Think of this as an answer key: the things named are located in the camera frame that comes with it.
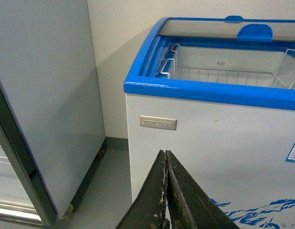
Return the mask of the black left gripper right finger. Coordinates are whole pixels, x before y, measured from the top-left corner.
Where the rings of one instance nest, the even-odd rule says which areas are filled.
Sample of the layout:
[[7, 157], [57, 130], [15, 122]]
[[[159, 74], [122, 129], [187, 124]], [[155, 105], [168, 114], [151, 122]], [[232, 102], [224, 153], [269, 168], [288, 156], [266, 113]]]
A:
[[239, 228], [206, 195], [171, 151], [167, 156], [167, 200], [173, 229]]

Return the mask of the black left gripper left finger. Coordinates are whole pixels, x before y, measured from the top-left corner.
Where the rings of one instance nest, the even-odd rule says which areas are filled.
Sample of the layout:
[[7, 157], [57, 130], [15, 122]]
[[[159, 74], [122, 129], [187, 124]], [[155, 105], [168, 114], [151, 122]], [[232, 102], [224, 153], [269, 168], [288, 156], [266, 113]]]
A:
[[135, 201], [116, 228], [169, 229], [166, 218], [168, 187], [167, 156], [159, 151]]

